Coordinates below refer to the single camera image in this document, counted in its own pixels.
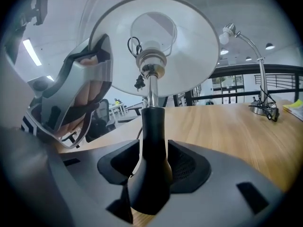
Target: ceiling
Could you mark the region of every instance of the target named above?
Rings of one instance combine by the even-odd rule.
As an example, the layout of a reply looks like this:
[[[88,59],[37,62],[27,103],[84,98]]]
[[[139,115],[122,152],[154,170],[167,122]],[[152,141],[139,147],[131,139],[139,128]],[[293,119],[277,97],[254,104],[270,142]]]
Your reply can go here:
[[[51,75],[55,78],[65,57],[91,30],[110,7],[120,0],[48,0],[48,13],[40,26],[27,25],[23,39],[30,38],[42,66],[36,66],[23,44],[15,65],[23,80]],[[301,42],[287,16],[274,0],[186,0],[198,7],[211,21],[216,32],[234,23],[265,56],[266,63],[302,65]],[[265,50],[266,43],[275,45]],[[229,53],[219,66],[246,63],[247,56],[256,59],[253,50],[242,40],[232,38],[224,46]]]

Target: round chrome lamp base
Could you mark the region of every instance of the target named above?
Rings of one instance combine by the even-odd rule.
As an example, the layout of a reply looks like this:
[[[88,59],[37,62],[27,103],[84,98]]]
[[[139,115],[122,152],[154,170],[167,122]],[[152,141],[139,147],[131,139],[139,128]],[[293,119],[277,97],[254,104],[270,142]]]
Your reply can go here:
[[[259,101],[255,101],[255,102],[252,102],[250,105],[251,105],[251,107],[250,107],[250,110],[252,111],[252,112],[254,112],[255,114],[259,114],[259,115],[262,115],[262,116],[266,116],[266,114],[264,113],[264,111],[261,109],[261,108],[257,108],[256,106],[258,105],[258,103],[259,103]],[[273,115],[274,114],[274,112],[275,112],[275,109],[276,109],[276,107],[271,107],[271,108],[268,108],[267,109],[267,111],[271,114],[271,115]]]

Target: table lamp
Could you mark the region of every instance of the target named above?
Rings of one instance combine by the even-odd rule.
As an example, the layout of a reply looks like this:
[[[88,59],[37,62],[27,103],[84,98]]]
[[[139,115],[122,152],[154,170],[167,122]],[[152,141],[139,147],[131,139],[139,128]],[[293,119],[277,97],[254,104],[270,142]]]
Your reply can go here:
[[[256,45],[248,37],[241,34],[241,31],[236,33],[236,26],[234,23],[230,23],[223,28],[223,34],[219,36],[220,43],[227,44],[229,42],[229,37],[233,37],[233,36],[242,39],[254,50],[257,56],[257,61],[259,62],[260,65],[261,90],[260,90],[259,100],[251,103],[250,110],[255,114],[266,116],[269,120],[273,120],[276,122],[279,117],[279,111],[276,106],[276,102],[267,93],[267,80],[266,80],[266,73],[263,65],[264,57],[261,56]]]
[[[79,59],[94,53],[100,63],[84,70]],[[72,95],[58,103],[52,100],[56,94],[61,93],[61,98],[64,93],[76,94],[87,80],[107,81],[108,89],[112,78],[115,88],[148,98],[148,107],[142,109],[139,168],[133,174],[139,161],[139,140],[59,156],[36,137],[7,132],[7,139],[12,136],[7,155],[22,151],[17,154],[24,155],[18,166],[32,169],[27,171],[30,174],[11,171],[17,179],[22,178],[18,188],[28,181],[34,186],[39,183],[37,191],[34,187],[30,193],[23,190],[23,195],[30,196],[28,204],[38,212],[45,210],[42,219],[72,226],[129,226],[133,222],[131,207],[156,215],[149,226],[231,227],[261,221],[260,215],[271,211],[282,193],[247,163],[207,145],[204,148],[173,140],[168,140],[166,155],[165,109],[158,107],[158,97],[200,85],[212,74],[219,54],[213,26],[201,11],[183,0],[124,0],[108,10],[89,40],[67,57],[60,83],[47,95],[42,93],[39,107],[45,119],[38,126],[47,132],[51,126],[49,130],[54,131],[62,124],[60,114],[57,121],[45,123],[52,111],[65,114],[66,105],[70,105]],[[74,81],[74,88],[66,84],[71,76],[79,79]],[[134,86],[139,76],[146,87]],[[7,159],[9,164],[16,157]],[[39,174],[34,171],[37,163]]]

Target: table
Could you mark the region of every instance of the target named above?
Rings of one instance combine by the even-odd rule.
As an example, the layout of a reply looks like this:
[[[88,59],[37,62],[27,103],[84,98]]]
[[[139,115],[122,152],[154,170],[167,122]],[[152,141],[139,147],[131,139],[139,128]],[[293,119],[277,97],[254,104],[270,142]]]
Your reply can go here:
[[[143,106],[143,103],[139,103],[139,104],[128,107],[127,110],[135,110],[137,115],[141,115],[139,109],[141,109],[142,106]]]
[[[124,108],[124,104],[116,104],[114,106],[110,106],[109,110],[112,112],[113,118],[114,118],[115,122],[117,122],[117,120],[116,120],[116,117],[115,117],[114,110],[117,109],[117,108],[120,108],[122,116],[124,116],[124,114],[126,114],[126,111],[125,111],[125,108]]]
[[[165,137],[166,140],[183,141],[242,158],[287,191],[302,164],[303,122],[282,110],[284,104],[290,102],[283,100],[277,103],[280,111],[278,122],[254,114],[249,104],[165,108]],[[133,140],[141,126],[139,117],[72,151]],[[153,218],[135,210],[133,216],[136,226],[145,226]]]

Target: round ceiling light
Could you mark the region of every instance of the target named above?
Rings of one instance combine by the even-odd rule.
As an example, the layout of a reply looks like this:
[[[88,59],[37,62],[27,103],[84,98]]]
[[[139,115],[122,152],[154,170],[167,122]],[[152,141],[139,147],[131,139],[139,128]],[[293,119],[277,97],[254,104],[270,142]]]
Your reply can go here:
[[[221,49],[221,55],[225,55],[225,54],[227,54],[228,53],[228,50],[226,50],[225,48],[222,48]]]
[[[170,34],[168,28],[175,32]],[[138,42],[131,40],[129,50],[129,38],[138,38],[142,53],[156,47],[165,54],[165,75],[158,80],[158,96],[195,88],[209,78],[219,59],[220,42],[214,27],[200,10],[183,0],[124,0],[95,24],[89,49],[104,34],[109,37],[114,58],[112,86],[133,95],[147,96],[148,88],[137,91],[134,87],[140,75],[133,55]]]
[[[265,49],[271,50],[271,49],[274,49],[274,47],[275,46],[272,43],[267,43]]]

